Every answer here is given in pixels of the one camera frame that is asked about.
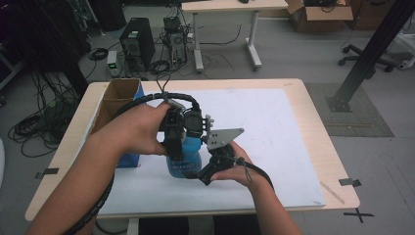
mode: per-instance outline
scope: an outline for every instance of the table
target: table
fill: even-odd
[[[262,63],[254,47],[254,36],[260,10],[287,9],[285,0],[250,0],[248,4],[238,0],[210,0],[201,2],[182,3],[184,12],[193,14],[194,29],[194,54],[196,71],[204,70],[202,52],[199,38],[199,23],[203,25],[224,24],[251,24],[250,37],[247,38],[247,46],[254,61],[254,70],[262,67]]]
[[[30,203],[25,218],[32,220],[46,199],[67,173],[73,156],[78,152],[91,118],[97,109],[102,95],[108,86],[107,82],[96,82],[89,85],[69,129],[59,146],[49,168],[58,167],[57,174],[46,174]],[[153,81],[144,81],[143,88],[147,92],[158,91]],[[283,89],[290,102],[297,121],[306,151],[314,167],[321,186],[326,205],[324,207],[288,208],[290,211],[354,209],[359,205],[357,195],[351,185],[342,186],[339,179],[347,178],[346,171],[328,136],[315,107],[299,79],[235,79],[235,80],[174,80],[168,83],[169,90],[207,90],[207,89]],[[215,211],[195,211],[191,214],[213,214]],[[179,215],[171,213],[108,214],[100,217],[139,217],[139,216]]]

